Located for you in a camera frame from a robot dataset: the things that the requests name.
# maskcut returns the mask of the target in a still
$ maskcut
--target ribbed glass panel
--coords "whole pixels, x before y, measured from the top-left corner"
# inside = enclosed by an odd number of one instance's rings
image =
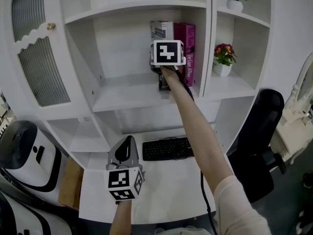
[[[12,22],[15,41],[45,22],[44,0],[13,0]]]
[[[55,64],[48,37],[38,39],[19,54],[26,79],[40,106],[70,102]]]

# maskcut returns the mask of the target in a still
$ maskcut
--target cabinet knob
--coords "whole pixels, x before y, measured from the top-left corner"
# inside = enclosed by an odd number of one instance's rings
[[[52,30],[55,28],[55,23],[48,23],[47,24],[47,30]]]

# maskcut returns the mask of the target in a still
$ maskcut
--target pink book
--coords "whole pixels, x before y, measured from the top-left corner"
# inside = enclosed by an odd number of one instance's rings
[[[192,86],[195,62],[195,26],[186,23],[174,23],[174,40],[181,40],[184,44],[186,69],[183,70],[183,75],[187,86]]]

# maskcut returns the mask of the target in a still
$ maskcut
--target white flower pot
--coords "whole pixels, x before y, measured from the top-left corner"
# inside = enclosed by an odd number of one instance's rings
[[[243,3],[240,1],[235,1],[235,0],[227,0],[227,8],[230,10],[235,10],[237,12],[242,12],[244,6]]]
[[[217,64],[216,66],[213,67],[213,71],[218,75],[218,76],[228,76],[230,71],[231,71],[232,64],[230,66],[227,65],[222,65],[222,64]]]

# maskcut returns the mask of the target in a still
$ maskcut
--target cabinet door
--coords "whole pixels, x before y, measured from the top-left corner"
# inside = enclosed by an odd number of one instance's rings
[[[60,0],[6,0],[12,68],[40,119],[90,114],[67,47]]]

